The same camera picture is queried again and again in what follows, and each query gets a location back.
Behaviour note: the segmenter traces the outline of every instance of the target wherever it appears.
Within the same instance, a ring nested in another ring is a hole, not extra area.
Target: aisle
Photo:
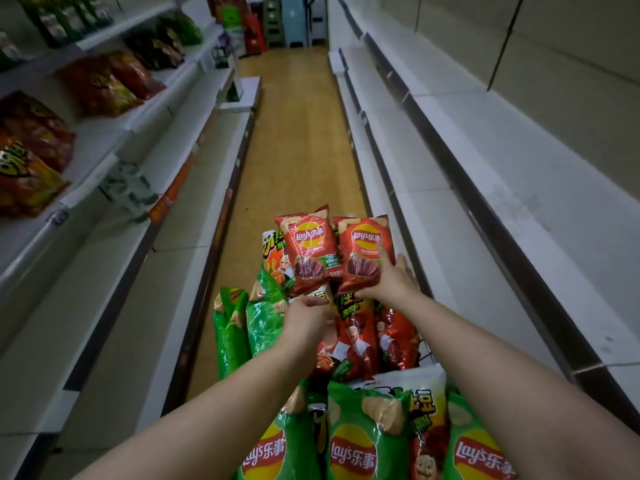
[[[188,399],[218,380],[213,298],[224,285],[251,290],[273,217],[325,203],[334,215],[365,215],[326,49],[271,50],[243,59],[240,71],[262,77],[262,96]]]

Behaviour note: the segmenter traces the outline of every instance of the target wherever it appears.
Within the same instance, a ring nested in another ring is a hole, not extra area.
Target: orange label
[[[273,480],[282,469],[287,450],[284,431],[273,423],[242,463],[242,474],[248,480]]]
[[[294,233],[296,242],[304,248],[316,248],[324,241],[324,227],[317,222],[305,222]]]
[[[465,480],[511,480],[516,471],[492,437],[482,429],[460,436],[453,450],[453,461]]]
[[[359,426],[344,424],[331,438],[329,468],[337,480],[368,480],[376,472],[376,446]]]
[[[353,243],[366,251],[375,251],[376,242],[382,241],[382,234],[369,224],[362,224],[353,229],[351,236]]]

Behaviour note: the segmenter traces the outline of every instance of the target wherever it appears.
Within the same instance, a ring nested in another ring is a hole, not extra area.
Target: wooden floor
[[[240,72],[262,77],[262,95],[188,399],[218,380],[213,298],[220,286],[251,289],[273,217],[326,203],[333,215],[365,215],[326,49],[270,50],[243,59]]]

